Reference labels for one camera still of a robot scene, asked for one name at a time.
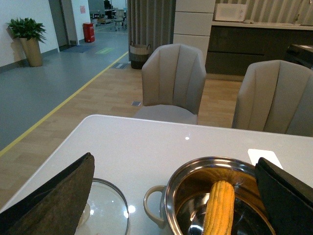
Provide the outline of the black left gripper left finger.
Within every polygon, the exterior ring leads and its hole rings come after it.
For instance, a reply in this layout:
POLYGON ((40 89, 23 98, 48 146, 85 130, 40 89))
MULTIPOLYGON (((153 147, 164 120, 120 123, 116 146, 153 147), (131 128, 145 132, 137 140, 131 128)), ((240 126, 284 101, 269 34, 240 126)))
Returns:
POLYGON ((94 156, 86 153, 0 214, 2 235, 73 235, 87 203, 94 156))

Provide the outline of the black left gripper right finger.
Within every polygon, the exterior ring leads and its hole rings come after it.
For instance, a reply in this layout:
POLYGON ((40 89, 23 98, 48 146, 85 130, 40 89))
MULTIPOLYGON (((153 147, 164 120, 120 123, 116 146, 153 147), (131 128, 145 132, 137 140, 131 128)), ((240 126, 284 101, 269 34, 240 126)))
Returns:
POLYGON ((268 220, 277 235, 313 233, 313 188, 261 157, 255 176, 268 220))

